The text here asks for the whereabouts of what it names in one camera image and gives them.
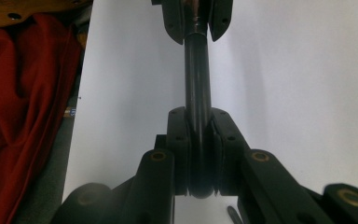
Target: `black mechanical fixture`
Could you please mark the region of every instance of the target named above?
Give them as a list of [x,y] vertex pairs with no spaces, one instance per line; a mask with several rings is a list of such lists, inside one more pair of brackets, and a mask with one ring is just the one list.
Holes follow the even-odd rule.
[[169,36],[185,41],[186,106],[170,111],[167,134],[157,135],[133,178],[115,189],[74,190],[51,223],[168,224],[175,195],[206,198],[217,191],[238,196],[244,223],[358,223],[358,188],[329,185],[319,195],[300,186],[271,153],[249,148],[226,111],[211,107],[208,25],[213,41],[225,33],[232,0],[152,4],[162,5]]

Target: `white paper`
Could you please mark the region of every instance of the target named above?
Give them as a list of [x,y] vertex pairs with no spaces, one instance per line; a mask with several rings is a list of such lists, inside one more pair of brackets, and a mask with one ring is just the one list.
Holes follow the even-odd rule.
[[[358,187],[358,1],[234,2],[209,42],[213,107],[303,186]],[[136,173],[168,112],[185,105],[184,47],[150,1],[95,0],[64,198]],[[175,223],[231,223],[236,198],[176,199]]]

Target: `metal rod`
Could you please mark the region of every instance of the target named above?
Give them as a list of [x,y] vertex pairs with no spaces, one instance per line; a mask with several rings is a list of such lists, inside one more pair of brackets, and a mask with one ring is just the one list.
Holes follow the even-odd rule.
[[211,120],[211,88],[207,38],[194,33],[185,38],[186,115],[191,130],[190,194],[205,198],[213,192],[213,152],[205,139]]
[[227,211],[229,217],[231,217],[231,220],[234,224],[243,224],[242,219],[240,218],[240,215],[238,215],[237,210],[235,210],[235,208],[229,206],[227,208]]

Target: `black plastic part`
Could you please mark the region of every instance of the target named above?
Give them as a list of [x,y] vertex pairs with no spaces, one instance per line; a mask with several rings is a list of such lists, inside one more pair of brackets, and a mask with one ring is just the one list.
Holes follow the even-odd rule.
[[168,35],[178,44],[183,44],[184,21],[181,0],[161,0],[164,26]]
[[206,36],[208,23],[216,41],[231,22],[232,0],[152,0],[152,5],[162,5],[165,30],[181,45],[188,35]]
[[166,149],[167,148],[167,134],[156,135],[156,142],[154,149]]
[[212,40],[218,40],[228,29],[231,22],[232,0],[213,0],[209,18]]
[[83,185],[68,196],[51,224],[100,224],[107,214],[111,196],[110,188],[105,185]]
[[152,0],[152,5],[153,6],[161,5],[161,1],[162,0]]
[[112,197],[108,205],[109,212],[105,213],[101,224],[118,223],[120,221],[124,204],[130,193],[133,178],[112,189]]
[[358,188],[346,184],[328,185],[322,203],[336,223],[358,223]]
[[215,190],[223,196],[236,196],[241,186],[241,162],[245,150],[250,150],[228,112],[213,108]]
[[244,156],[238,203],[245,223],[333,223],[272,154],[248,150]]
[[118,223],[173,223],[174,158],[169,150],[144,154]]
[[184,107],[170,111],[168,115],[167,149],[175,157],[175,194],[187,195],[190,160],[190,136]]

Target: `round hole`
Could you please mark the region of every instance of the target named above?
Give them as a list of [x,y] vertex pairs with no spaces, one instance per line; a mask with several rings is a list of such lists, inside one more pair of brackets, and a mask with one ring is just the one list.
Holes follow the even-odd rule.
[[297,220],[304,224],[316,224],[315,218],[306,213],[297,214]]
[[155,152],[152,154],[152,161],[163,161],[167,156],[163,152]]
[[11,18],[13,21],[21,20],[22,18],[20,14],[14,12],[7,14],[7,16]]
[[339,198],[352,206],[358,207],[358,193],[350,189],[340,189],[337,192]]
[[227,18],[222,19],[222,23],[227,25],[228,24],[228,19]]
[[97,190],[87,189],[77,197],[77,202],[80,205],[87,206],[87,205],[94,204],[95,202],[97,202],[99,196],[100,196],[100,194]]
[[152,221],[152,217],[148,213],[141,213],[136,217],[137,224],[149,224]]
[[252,154],[252,158],[255,160],[255,161],[268,161],[269,160],[269,156],[265,153],[262,153],[262,152],[254,152]]

